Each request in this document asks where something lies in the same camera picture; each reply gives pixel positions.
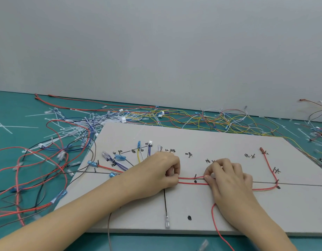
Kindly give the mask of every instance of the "teal work surface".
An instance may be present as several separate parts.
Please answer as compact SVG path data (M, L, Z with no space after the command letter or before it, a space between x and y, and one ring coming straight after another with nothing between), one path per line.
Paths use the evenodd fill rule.
M67 106L69 108L80 108L80 109L97 109L99 104L92 102L82 102L82 101L67 101L64 99L58 99L48 96L41 96L44 100L51 102L52 104ZM104 102L107 104L117 104L130 106L130 104ZM48 122L46 115L42 115L45 111L50 110L50 106L34 99L32 94L21 94L21 93L8 93L0 92L0 123L3 126L23 126L22 127L9 127L5 130L0 126L0 149L5 147L17 147L14 149L8 149L0 151L0 169L5 167L11 167L16 165L18 157L22 155L22 148L30 148L33 145L46 140L53 135L53 131L46 127ZM72 117L84 117L85 114L80 112L73 112L70 109L64 109L62 112L72 118ZM195 111L186 110L188 114L194 114ZM311 132L310 129L303 127L298 130L299 123L304 121L290 121L285 119L270 118L270 120L253 117L251 119L243 120L245 124L261 123L268 126L271 129L276 129L281 133L280 136L289 137L294 140L290 141L293 145L295 142L298 143L308 154L319 158L317 150L322 151L322 147L309 143L306 136ZM176 124L169 122L167 126L174 126ZM315 126L322 127L322 123L315 123ZM268 128L262 127L265 132L270 131ZM71 157L77 156L77 153L69 155ZM27 163L31 163L32 160L37 162L37 159L29 159ZM33 171L23 171L20 170L19 178L22 180L32 180L40 175L41 173L46 173L52 167L48 163L41 164L40 167L34 167ZM64 188L64 178L63 176L58 176L52 181L46 184L45 193L41 194L43 196L43 203L50 202L63 188ZM15 184L15 172L11 169L2 171L0 173L0 190L5 190ZM37 196L38 190L32 189L23 195L23 207L34 206L34 201ZM49 208L47 211L41 213L45 215L46 213L53 210ZM0 218L0 226L7 224L13 220L16 220L16 216L8 216ZM33 217L25 219L25 223L30 223L34 220ZM8 224L0 228L0 238L15 231L20 228L21 225L17 221L15 223ZM208 239L210 245L206 251L210 250L230 250L227 244L221 240L219 236L200 236L200 235L128 235L128 234L111 234L111 244L113 250L192 250L195 251L199 248L203 240ZM236 251L242 250L256 250L251 242L244 236L225 236L225 239L233 246ZM291 238L292 242L296 245L299 251L302 250L322 250L322 238ZM108 239L106 234L83 234L74 243L72 243L67 250L109 250Z

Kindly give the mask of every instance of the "white wall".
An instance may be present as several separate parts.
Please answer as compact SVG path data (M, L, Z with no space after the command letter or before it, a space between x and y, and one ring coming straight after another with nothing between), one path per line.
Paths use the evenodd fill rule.
M306 119L322 0L0 0L0 90Z

